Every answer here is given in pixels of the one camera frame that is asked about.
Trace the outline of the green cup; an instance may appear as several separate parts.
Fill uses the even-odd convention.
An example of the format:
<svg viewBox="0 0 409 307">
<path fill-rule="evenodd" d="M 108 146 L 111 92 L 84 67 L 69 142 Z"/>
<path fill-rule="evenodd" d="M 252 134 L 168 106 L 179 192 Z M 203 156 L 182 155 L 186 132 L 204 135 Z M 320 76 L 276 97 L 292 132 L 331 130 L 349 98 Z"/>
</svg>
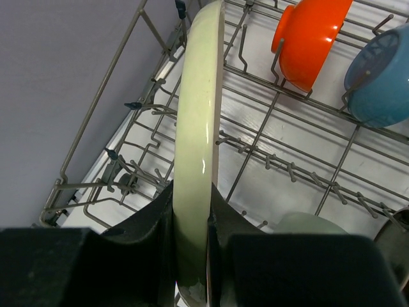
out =
<svg viewBox="0 0 409 307">
<path fill-rule="evenodd" d="M 274 233 L 295 234 L 327 234 L 347 235 L 348 233 L 335 223 L 313 214 L 305 212 L 290 212 L 285 214 Z"/>
</svg>

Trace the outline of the light blue bowl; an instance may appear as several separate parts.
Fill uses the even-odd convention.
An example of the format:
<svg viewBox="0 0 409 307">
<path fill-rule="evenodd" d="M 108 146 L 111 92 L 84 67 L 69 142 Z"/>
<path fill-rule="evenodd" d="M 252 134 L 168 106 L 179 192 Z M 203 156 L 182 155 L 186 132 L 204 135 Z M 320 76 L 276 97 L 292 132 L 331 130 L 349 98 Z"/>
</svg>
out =
<svg viewBox="0 0 409 307">
<path fill-rule="evenodd" d="M 357 54 L 344 78 L 351 89 L 348 110 L 368 127 L 382 128 L 408 119 L 408 24 L 369 41 Z"/>
</svg>

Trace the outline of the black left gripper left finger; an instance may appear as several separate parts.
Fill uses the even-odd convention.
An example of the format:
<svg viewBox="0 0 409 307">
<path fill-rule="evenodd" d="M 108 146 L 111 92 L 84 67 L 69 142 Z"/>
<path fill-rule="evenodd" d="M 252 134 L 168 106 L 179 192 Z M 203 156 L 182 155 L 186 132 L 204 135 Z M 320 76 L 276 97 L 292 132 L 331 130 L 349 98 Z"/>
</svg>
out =
<svg viewBox="0 0 409 307">
<path fill-rule="evenodd" d="M 103 233 L 3 228 L 2 306 L 172 306 L 173 186 Z"/>
</svg>

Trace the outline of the red floral plate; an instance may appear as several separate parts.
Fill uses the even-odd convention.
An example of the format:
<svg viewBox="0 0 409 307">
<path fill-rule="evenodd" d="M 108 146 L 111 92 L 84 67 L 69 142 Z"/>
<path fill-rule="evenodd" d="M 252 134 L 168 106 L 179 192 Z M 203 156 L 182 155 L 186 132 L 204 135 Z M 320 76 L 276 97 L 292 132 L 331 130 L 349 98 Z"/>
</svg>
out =
<svg viewBox="0 0 409 307">
<path fill-rule="evenodd" d="M 392 267 L 400 289 L 408 288 L 408 207 L 389 216 L 374 239 Z"/>
</svg>

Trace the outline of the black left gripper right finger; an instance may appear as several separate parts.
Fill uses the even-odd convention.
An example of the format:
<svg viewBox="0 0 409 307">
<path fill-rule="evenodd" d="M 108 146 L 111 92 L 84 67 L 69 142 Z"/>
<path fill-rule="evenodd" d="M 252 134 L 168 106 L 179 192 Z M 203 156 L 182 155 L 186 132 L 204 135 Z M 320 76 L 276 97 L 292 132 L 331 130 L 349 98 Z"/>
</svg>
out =
<svg viewBox="0 0 409 307">
<path fill-rule="evenodd" d="M 401 306 L 399 285 L 370 239 L 267 234 L 212 187 L 209 306 Z"/>
</svg>

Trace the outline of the beige round plate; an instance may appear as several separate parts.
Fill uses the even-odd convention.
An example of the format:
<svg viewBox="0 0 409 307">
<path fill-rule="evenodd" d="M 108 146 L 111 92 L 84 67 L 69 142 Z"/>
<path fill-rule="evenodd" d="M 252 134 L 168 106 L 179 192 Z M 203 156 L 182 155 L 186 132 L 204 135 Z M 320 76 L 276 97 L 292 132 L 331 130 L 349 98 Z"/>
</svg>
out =
<svg viewBox="0 0 409 307">
<path fill-rule="evenodd" d="M 197 13 L 187 39 L 176 121 L 173 221 L 176 282 L 188 306 L 206 306 L 207 220 L 218 179 L 224 1 Z"/>
</svg>

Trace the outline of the orange bowl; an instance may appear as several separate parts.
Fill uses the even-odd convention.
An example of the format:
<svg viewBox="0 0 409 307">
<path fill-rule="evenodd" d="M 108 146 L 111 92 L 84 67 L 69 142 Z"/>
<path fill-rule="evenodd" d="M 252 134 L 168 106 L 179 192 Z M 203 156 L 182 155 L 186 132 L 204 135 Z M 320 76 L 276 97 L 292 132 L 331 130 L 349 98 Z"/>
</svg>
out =
<svg viewBox="0 0 409 307">
<path fill-rule="evenodd" d="M 277 52 L 284 40 L 279 64 L 293 86 L 306 93 L 312 90 L 351 4 L 350 0 L 303 0 L 286 7 L 271 51 Z"/>
</svg>

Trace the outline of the grey wire dish rack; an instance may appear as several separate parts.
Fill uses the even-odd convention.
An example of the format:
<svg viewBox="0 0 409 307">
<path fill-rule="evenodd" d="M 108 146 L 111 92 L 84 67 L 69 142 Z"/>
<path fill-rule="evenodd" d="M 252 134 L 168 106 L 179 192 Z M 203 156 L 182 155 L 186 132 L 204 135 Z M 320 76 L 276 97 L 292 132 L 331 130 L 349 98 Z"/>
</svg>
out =
<svg viewBox="0 0 409 307">
<path fill-rule="evenodd" d="M 407 1 L 354 1 L 321 74 L 302 93 L 279 74 L 270 42 L 287 1 L 227 1 L 220 116 L 220 193 L 258 228 L 288 212 L 374 237 L 408 205 L 408 123 L 373 129 L 347 110 L 344 74 L 375 33 L 408 21 Z M 153 200 L 173 179 L 184 60 L 180 26 L 141 96 L 83 179 L 68 174 L 85 118 L 40 214 L 44 227 L 101 232 Z"/>
</svg>

